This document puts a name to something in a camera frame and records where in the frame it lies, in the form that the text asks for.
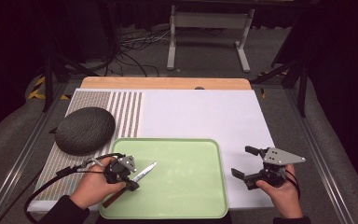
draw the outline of light green tray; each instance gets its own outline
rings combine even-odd
[[[156,167],[109,207],[104,218],[220,218],[227,213],[219,146],[211,139],[120,138],[113,152],[134,156],[137,172]]]

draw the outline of gray felt object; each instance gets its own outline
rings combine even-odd
[[[100,107],[84,107],[62,120],[55,140],[60,150],[82,156],[104,146],[115,129],[115,118],[111,113]]]

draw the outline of hand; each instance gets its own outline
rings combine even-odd
[[[286,165],[286,170],[295,174],[295,167],[293,164]],[[285,181],[279,188],[272,187],[264,180],[258,180],[257,186],[264,190],[271,198],[272,203],[283,218],[300,218],[303,217],[300,202],[298,200],[298,192],[296,187],[289,181]]]
[[[103,166],[107,166],[114,157],[108,157],[101,160]],[[104,167],[100,165],[92,165],[89,171],[103,172]],[[86,209],[94,204],[102,201],[107,195],[119,192],[125,188],[124,182],[116,184],[108,184],[103,174],[85,173],[81,178],[74,193],[69,198],[81,209]]]

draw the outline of sleeve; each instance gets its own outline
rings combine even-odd
[[[89,216],[90,210],[82,210],[69,199],[68,195],[62,196],[48,213],[38,222],[40,224],[76,224],[83,223]]]
[[[273,224],[310,224],[310,218],[303,216],[302,218],[281,218],[275,217]]]

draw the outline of cable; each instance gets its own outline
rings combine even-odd
[[[121,76],[123,76],[123,74],[120,74],[120,73],[118,73],[118,72],[115,72],[115,71],[113,71],[112,69],[110,69],[109,68],[109,71],[110,71],[110,73],[112,73],[112,74],[117,74],[117,75],[121,75]]]
[[[42,174],[44,166],[42,169],[40,169],[39,172],[32,178],[32,180],[25,186],[25,188],[20,192],[19,195],[13,200],[13,202],[7,207],[7,209],[2,213],[0,216],[0,222],[4,219],[4,217],[7,215],[7,213],[10,211],[10,209],[13,207],[13,205],[19,200],[19,198],[25,193],[25,191],[31,187],[31,185],[36,181],[36,179]]]
[[[163,31],[166,31],[166,30],[170,30],[170,29],[156,30],[156,34],[159,34],[160,32],[163,32]],[[131,35],[131,34],[139,33],[139,32],[141,32],[141,33],[140,33],[139,35],[137,35],[137,36],[132,36],[132,35]],[[122,34],[122,35],[124,35],[124,36],[129,35],[129,36],[131,36],[131,37],[125,38],[125,39],[127,39],[127,40],[132,40],[132,39],[143,39],[143,38],[147,37],[147,36],[142,36],[144,33],[146,33],[145,30],[143,30],[143,31],[133,31],[133,32],[129,32],[129,33],[126,33],[126,34]]]
[[[98,77],[99,76],[98,74],[91,72],[88,68],[84,67],[83,65],[80,65],[80,64],[72,61],[71,59],[66,58],[65,56],[63,56],[61,54],[56,53],[54,56],[55,56],[55,58],[59,59],[63,63],[69,64],[70,66],[74,67],[77,71],[84,73],[88,77]]]
[[[300,191],[300,186],[298,185],[298,181],[296,179],[296,177],[290,173],[288,170],[285,170],[287,174],[289,174],[294,180],[292,180],[291,178],[289,178],[288,176],[286,177],[286,180],[289,181],[290,183],[293,184],[293,186],[295,186],[297,193],[298,193],[298,199],[300,200],[300,196],[301,196],[301,191]]]
[[[114,59],[114,57],[109,57],[106,62],[95,65],[93,67],[88,67],[87,69],[89,69],[92,72],[98,71],[98,70],[103,69],[104,67],[108,66],[113,61],[113,59]],[[81,73],[80,70],[75,69],[75,68],[66,68],[66,70],[72,74]]]
[[[107,63],[107,64],[106,64],[105,73],[103,74],[104,77],[106,77],[106,75],[107,75],[107,71],[109,70],[109,64],[110,64],[110,63]]]
[[[126,54],[126,53],[124,53],[124,52],[121,52],[121,54],[124,54],[124,56],[127,56],[128,58],[130,58],[131,60],[133,60],[136,64],[138,64],[138,66],[139,66],[139,67],[142,69],[142,71],[144,72],[145,77],[147,77],[146,71],[144,70],[144,68],[143,68],[138,62],[136,62],[135,59],[133,59],[130,55],[128,55],[128,54]]]
[[[106,155],[103,155],[103,156],[100,156],[100,157],[97,157],[95,158],[95,160],[102,160],[104,158],[107,158],[107,157],[114,157],[114,156],[117,156],[118,158],[121,158],[121,157],[124,157],[125,155],[122,155],[120,153],[110,153],[110,154],[106,154]],[[76,165],[76,166],[73,166],[72,168],[70,166],[60,170],[59,172],[56,173],[56,176],[54,176],[52,179],[50,179],[47,183],[45,183],[42,187],[40,187],[40,189],[38,189],[37,191],[35,191],[31,197],[28,198],[28,200],[25,202],[25,205],[24,205],[24,213],[25,215],[27,216],[28,220],[30,220],[32,223],[37,223],[37,221],[33,218],[33,216],[31,215],[30,212],[28,212],[28,207],[31,203],[31,201],[37,197],[37,195],[39,195],[41,192],[43,192],[43,190],[47,189],[49,186],[51,186],[52,184],[54,184],[55,182],[57,182],[58,180],[68,176],[68,175],[71,175],[71,174],[74,174],[74,173],[83,173],[82,171],[78,172],[78,169],[80,168],[86,168],[87,165],[89,165],[90,163],[92,163],[93,160],[91,159],[88,159],[88,160],[85,160],[83,161],[82,164],[80,165]]]
[[[121,64],[120,64],[119,62],[124,63],[124,64],[126,64],[126,65],[130,65],[130,66],[138,66],[137,64],[122,62],[122,61],[119,60],[119,59],[116,59],[116,62],[117,62],[117,64],[118,64],[118,65],[120,66],[120,68],[121,68],[121,73],[123,72],[123,70],[122,70],[122,66],[121,66]],[[159,77],[159,70],[157,69],[156,66],[153,66],[153,65],[144,65],[144,64],[141,64],[141,66],[142,66],[142,67],[152,67],[152,68],[154,68],[154,69],[156,70],[156,72],[157,72],[157,77]]]
[[[149,36],[121,40],[120,41],[121,47],[125,48],[126,51],[129,51],[131,49],[142,50],[142,49],[147,48],[151,44],[158,42],[161,39],[169,41],[169,39],[163,38],[169,31],[170,30],[160,30],[160,31],[157,31],[155,34],[153,34],[153,32],[151,32],[151,34]],[[156,36],[161,32],[165,32],[165,33],[161,36]]]

